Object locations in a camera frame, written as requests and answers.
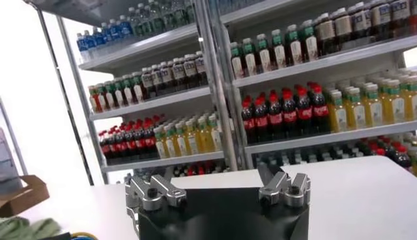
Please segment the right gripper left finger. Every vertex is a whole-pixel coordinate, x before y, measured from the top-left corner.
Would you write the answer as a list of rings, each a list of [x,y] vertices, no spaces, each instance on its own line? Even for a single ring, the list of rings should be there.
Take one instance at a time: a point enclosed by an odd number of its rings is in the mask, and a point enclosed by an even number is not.
[[[175,168],[170,166],[164,174],[155,174],[145,181],[138,175],[130,176],[125,182],[126,206],[133,211],[157,211],[165,202],[174,208],[186,205],[186,191],[171,183]]]

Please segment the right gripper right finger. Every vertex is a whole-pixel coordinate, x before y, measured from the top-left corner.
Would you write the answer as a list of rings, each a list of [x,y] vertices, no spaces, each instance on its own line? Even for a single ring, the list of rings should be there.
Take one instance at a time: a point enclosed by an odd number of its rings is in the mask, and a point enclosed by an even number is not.
[[[269,207],[283,204],[288,207],[309,205],[311,198],[311,179],[304,173],[297,173],[295,178],[281,168],[270,168],[264,162],[257,165],[257,171],[264,184],[259,189],[259,201]]]

